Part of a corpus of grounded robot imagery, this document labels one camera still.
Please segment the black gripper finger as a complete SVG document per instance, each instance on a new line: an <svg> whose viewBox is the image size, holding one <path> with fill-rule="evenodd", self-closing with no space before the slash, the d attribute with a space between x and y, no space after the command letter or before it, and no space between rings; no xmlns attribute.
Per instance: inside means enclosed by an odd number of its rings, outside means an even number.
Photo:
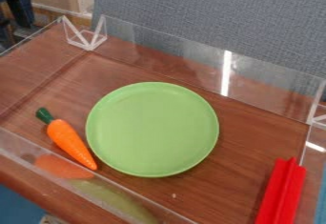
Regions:
<svg viewBox="0 0 326 224"><path fill-rule="evenodd" d="M35 22L32 0L7 0L16 24L31 28Z"/></svg>

